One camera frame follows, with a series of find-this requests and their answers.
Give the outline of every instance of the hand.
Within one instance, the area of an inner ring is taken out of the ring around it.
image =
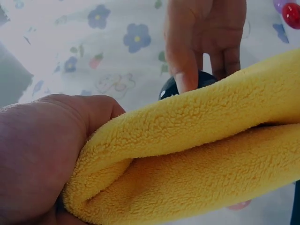
[[[123,113],[107,96],[52,95],[0,109],[0,224],[83,225],[54,205],[87,137]]]
[[[240,70],[246,0],[169,0],[165,18],[166,59],[180,93],[198,85],[203,54],[217,79]]]

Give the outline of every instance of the microfiber towel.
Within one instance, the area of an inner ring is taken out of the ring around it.
[[[96,225],[159,224],[300,179],[299,60],[286,52],[106,123],[81,151],[65,208]]]

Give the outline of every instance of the floral bedsheet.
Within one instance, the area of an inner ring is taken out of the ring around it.
[[[165,60],[165,0],[0,0],[17,23],[41,65],[55,65],[34,76],[20,102],[52,93],[109,95],[130,111],[158,100],[170,77]],[[291,49],[271,1],[249,0],[241,43],[247,67]],[[211,72],[209,56],[204,70]],[[256,199],[170,224],[287,225],[294,185]]]

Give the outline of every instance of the red ball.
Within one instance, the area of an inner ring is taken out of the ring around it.
[[[297,3],[286,3],[282,8],[282,16],[287,25],[300,30],[300,6]]]

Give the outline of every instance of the blue flower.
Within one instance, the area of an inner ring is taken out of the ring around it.
[[[55,74],[55,73],[57,73],[59,71],[60,71],[60,66],[57,66],[56,69],[53,71],[53,73]]]
[[[74,56],[71,56],[66,62],[65,62],[65,71],[66,73],[72,73],[76,71],[76,63],[77,58]]]
[[[43,84],[44,84],[44,81],[39,81],[36,83],[36,85],[33,88],[32,96],[34,96],[35,93],[37,93],[38,91],[40,91],[42,89]]]
[[[25,3],[23,1],[17,1],[15,3],[15,8],[17,8],[17,9],[24,8],[24,6],[25,6]]]
[[[287,39],[285,29],[282,24],[273,24],[273,28],[277,31],[277,37],[280,38],[280,40],[284,43],[289,43],[289,40]]]
[[[80,95],[89,96],[89,95],[92,95],[92,92],[89,90],[82,90]]]
[[[151,37],[148,27],[145,24],[136,25],[134,23],[128,25],[127,34],[123,39],[124,45],[129,47],[130,53],[136,53],[141,48],[150,45]]]
[[[106,27],[106,19],[111,11],[105,7],[105,5],[99,5],[92,10],[88,15],[89,26],[91,28],[104,29]]]

